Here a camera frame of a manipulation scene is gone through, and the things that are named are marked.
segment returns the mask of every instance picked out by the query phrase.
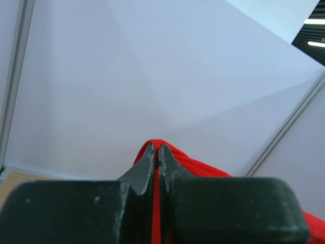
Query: white backdrop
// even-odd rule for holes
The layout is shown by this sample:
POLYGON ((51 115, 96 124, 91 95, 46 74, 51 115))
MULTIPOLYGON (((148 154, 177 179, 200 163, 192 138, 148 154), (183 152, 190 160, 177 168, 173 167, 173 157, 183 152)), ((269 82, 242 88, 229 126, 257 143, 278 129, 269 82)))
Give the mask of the white backdrop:
POLYGON ((226 0, 291 43, 319 0, 226 0))
POLYGON ((283 137, 255 176, 284 179, 304 210, 325 219, 325 89, 283 137))
POLYGON ((163 138, 241 175, 322 71, 225 1, 36 0, 6 164, 114 179, 163 138))

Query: wooden floor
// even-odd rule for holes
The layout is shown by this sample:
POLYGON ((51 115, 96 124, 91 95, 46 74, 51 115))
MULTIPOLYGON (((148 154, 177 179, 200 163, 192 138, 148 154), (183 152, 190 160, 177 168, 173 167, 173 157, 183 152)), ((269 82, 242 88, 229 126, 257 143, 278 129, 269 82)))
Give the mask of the wooden floor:
POLYGON ((9 172, 8 176, 0 184, 0 209, 2 208, 2 205, 5 202, 11 190, 16 185, 30 179, 50 179, 50 178, 31 175, 31 174, 23 174, 15 171, 9 172))

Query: white wall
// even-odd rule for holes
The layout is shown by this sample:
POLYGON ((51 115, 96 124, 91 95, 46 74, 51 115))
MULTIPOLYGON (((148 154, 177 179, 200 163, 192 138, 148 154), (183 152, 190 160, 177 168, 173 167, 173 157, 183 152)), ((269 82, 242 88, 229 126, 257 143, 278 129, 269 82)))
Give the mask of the white wall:
POLYGON ((3 106, 8 68, 14 40, 19 1, 0 1, 0 116, 3 106))
POLYGON ((322 71, 225 1, 36 0, 6 164, 117 178, 163 138, 240 175, 322 71))
POLYGON ((301 206, 325 219, 325 89, 283 137, 255 176, 286 180, 301 206))
POLYGON ((319 0, 226 0, 291 43, 319 0))

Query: folded red fabric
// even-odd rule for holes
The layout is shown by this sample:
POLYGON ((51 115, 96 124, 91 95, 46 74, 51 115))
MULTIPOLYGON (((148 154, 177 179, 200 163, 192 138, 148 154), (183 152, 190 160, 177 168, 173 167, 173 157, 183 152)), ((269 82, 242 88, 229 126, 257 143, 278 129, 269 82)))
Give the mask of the folded red fabric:
MULTIPOLYGON (((212 166, 204 164, 198 160, 191 159, 181 150, 172 146, 168 142, 164 140, 149 140, 147 141, 142 148, 140 149, 134 164, 138 162, 138 160, 142 157, 144 151, 146 150, 149 143, 152 143, 156 149, 156 160, 157 163, 157 155, 158 149, 161 144, 166 144, 172 151, 175 159, 184 166, 191 174, 194 176, 209 176, 209 177, 231 177, 231 175, 226 172, 216 169, 212 166)), ((325 243, 325 221, 303 211, 306 222, 309 226, 310 230, 310 240, 309 244, 321 244, 325 243)), ((160 206, 159 206, 159 174, 158 169, 155 169, 154 172, 154 190, 153 190, 153 213, 152 213, 152 244, 160 244, 160 206)))

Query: metal frame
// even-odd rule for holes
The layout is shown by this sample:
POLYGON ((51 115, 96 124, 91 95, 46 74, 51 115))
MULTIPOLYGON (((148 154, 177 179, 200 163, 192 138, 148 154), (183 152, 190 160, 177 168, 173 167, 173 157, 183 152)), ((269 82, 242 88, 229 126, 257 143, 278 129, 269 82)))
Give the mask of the metal frame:
POLYGON ((9 139, 11 121, 17 97, 20 73, 23 65, 25 49, 34 0, 22 0, 19 4, 14 42, 12 46, 9 72, 0 120, 0 173, 4 170, 5 155, 9 139))
POLYGON ((325 86, 325 72, 323 72, 320 77, 316 80, 313 86, 309 89, 307 94, 295 108, 290 117, 285 121, 283 126, 277 132, 277 134, 273 137, 273 139, 269 142, 266 148, 262 151, 257 160, 252 164, 252 166, 245 173, 245 176, 254 176, 254 174, 258 171, 261 165, 266 161, 270 153, 276 147, 276 145, 280 142, 280 140, 284 137, 284 135, 290 130, 293 124, 297 121, 300 115, 306 110, 308 105, 314 100, 314 98, 319 94, 319 92, 325 86))

